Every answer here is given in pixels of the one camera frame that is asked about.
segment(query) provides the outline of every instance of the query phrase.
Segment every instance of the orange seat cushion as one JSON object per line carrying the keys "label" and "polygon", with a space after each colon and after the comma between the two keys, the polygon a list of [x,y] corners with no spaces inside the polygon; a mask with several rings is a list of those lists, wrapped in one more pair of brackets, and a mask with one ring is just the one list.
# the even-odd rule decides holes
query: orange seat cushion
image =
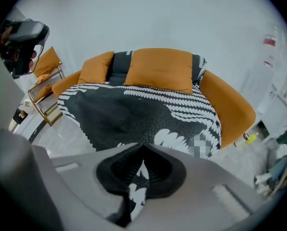
{"label": "orange seat cushion", "polygon": [[114,52],[108,51],[101,55],[92,57],[84,62],[78,79],[78,84],[97,83],[104,84],[108,67]]}
{"label": "orange seat cushion", "polygon": [[53,84],[50,84],[46,87],[43,87],[39,92],[38,94],[35,96],[35,98],[33,99],[33,102],[37,102],[39,101],[42,97],[45,97],[46,95],[48,95],[49,93],[52,92],[52,85]]}
{"label": "orange seat cushion", "polygon": [[134,51],[124,86],[149,86],[192,94],[192,54],[165,48]]}
{"label": "orange seat cushion", "polygon": [[39,62],[37,64],[36,69],[34,70],[34,74],[36,77],[41,75],[50,74],[57,66],[61,64],[59,57],[57,56],[53,47],[50,47],[42,56],[39,57]]}

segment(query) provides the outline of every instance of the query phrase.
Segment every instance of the black and white blanket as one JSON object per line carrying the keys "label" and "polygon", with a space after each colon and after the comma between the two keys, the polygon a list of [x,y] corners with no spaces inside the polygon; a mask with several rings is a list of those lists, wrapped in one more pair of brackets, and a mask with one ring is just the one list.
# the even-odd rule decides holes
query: black and white blanket
{"label": "black and white blanket", "polygon": [[87,83],[63,92],[58,107],[96,151],[150,142],[206,158],[221,147],[221,126],[198,85],[193,92]]}

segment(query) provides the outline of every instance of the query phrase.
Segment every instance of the tiled floor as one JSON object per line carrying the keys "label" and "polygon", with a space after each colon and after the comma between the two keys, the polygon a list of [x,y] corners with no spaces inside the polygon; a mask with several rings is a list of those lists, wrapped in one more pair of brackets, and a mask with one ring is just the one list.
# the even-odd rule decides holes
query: tiled floor
{"label": "tiled floor", "polygon": [[[65,116],[52,127],[46,124],[32,144],[46,148],[50,157],[95,152],[80,128]],[[257,139],[239,148],[231,144],[214,155],[212,161],[254,187],[254,176],[266,172],[267,154],[267,148]]]}

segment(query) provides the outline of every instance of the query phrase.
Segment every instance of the orange sofa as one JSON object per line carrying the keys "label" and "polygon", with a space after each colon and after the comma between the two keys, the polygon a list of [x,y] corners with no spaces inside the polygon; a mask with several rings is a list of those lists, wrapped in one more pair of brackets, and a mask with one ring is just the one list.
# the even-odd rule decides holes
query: orange sofa
{"label": "orange sofa", "polygon": [[[78,82],[80,71],[60,80],[52,86],[56,98]],[[234,142],[255,122],[256,114],[250,104],[221,78],[206,70],[200,91],[214,107],[222,128],[222,147]]]}

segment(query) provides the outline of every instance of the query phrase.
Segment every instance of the hand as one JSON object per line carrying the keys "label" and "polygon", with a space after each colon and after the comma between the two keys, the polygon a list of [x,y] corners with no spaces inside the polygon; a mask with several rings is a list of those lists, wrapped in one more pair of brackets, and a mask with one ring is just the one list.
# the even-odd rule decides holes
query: hand
{"label": "hand", "polygon": [[[0,38],[0,49],[3,49],[3,47],[6,45],[6,43],[8,42],[11,30],[12,30],[12,26],[8,27],[1,35]],[[17,60],[17,56],[18,56],[18,48],[15,48],[14,52],[13,52],[13,60],[16,61]],[[31,58],[35,58],[37,56],[37,52],[33,51]],[[31,68],[33,66],[33,61],[32,59],[30,59],[29,62],[29,68]]]}

